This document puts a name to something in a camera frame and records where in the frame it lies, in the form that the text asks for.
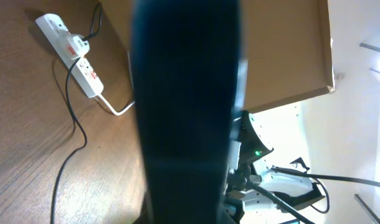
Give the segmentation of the blue Galaxy smartphone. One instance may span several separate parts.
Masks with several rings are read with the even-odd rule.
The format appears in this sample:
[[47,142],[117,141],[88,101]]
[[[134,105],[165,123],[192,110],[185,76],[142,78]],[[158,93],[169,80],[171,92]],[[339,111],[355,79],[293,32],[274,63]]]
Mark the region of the blue Galaxy smartphone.
[[240,2],[137,1],[131,69],[151,223],[231,223],[223,209],[242,53]]

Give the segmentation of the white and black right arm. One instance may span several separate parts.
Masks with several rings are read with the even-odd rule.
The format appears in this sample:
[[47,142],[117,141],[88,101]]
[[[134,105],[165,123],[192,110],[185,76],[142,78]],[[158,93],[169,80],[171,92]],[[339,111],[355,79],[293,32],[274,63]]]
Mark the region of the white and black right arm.
[[287,213],[285,207],[272,200],[284,202],[295,211],[326,200],[324,210],[330,210],[330,198],[324,184],[317,178],[302,177],[274,171],[266,156],[274,151],[247,110],[234,120],[237,137],[231,142],[228,157],[228,177],[224,190],[224,208],[235,223],[240,223],[246,211],[277,209]]

